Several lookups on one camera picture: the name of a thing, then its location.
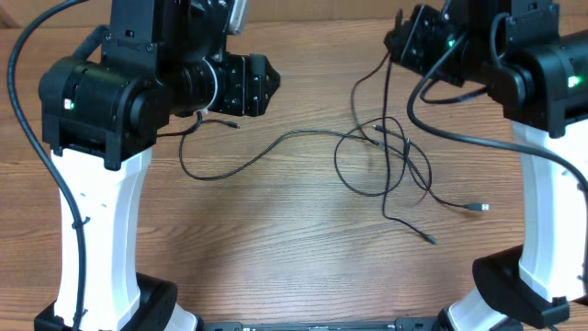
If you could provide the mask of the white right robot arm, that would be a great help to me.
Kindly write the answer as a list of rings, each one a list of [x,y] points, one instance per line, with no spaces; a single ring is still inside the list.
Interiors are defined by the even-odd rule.
[[[390,59],[421,76],[411,100],[437,82],[471,81],[510,120],[509,143],[424,130],[521,157],[523,244],[474,261],[474,288],[432,330],[555,328],[587,297],[587,34],[560,34],[550,0],[448,1],[396,17]]]

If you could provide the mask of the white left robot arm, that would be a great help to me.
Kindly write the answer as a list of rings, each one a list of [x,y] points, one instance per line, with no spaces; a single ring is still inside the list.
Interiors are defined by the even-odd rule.
[[[263,115],[280,84],[261,54],[226,50],[244,0],[116,0],[110,21],[40,80],[42,139],[80,212],[62,212],[57,300],[38,330],[199,330],[173,282],[139,273],[141,192],[172,116]]]

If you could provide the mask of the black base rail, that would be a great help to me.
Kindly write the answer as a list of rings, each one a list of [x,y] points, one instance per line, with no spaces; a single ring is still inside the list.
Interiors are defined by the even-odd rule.
[[[398,317],[375,322],[240,323],[204,322],[202,331],[439,331],[436,317]]]

